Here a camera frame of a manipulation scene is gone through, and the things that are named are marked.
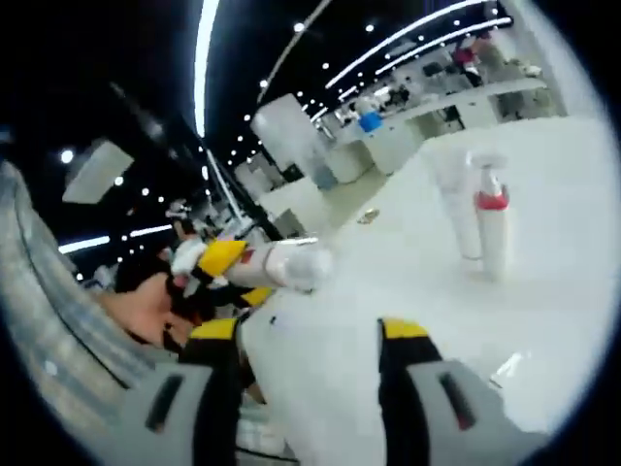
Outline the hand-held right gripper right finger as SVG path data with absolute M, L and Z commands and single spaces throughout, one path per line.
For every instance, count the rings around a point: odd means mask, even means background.
M 414 321 L 382 317 L 378 402 L 389 465 L 530 465 L 546 435 L 521 430 L 500 394 L 443 358 Z

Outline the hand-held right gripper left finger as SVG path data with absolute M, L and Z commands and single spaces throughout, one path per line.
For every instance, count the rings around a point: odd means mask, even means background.
M 115 429 L 117 465 L 237 463 L 241 322 L 196 327 L 178 362 L 157 365 L 127 392 Z

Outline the person's left hand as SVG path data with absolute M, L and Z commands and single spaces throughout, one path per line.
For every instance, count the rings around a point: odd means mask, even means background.
M 155 346 L 163 347 L 166 337 L 184 347 L 193 325 L 173 313 L 172 297 L 167 290 L 167 276 L 155 274 L 134 291 L 120 293 L 123 327 Z

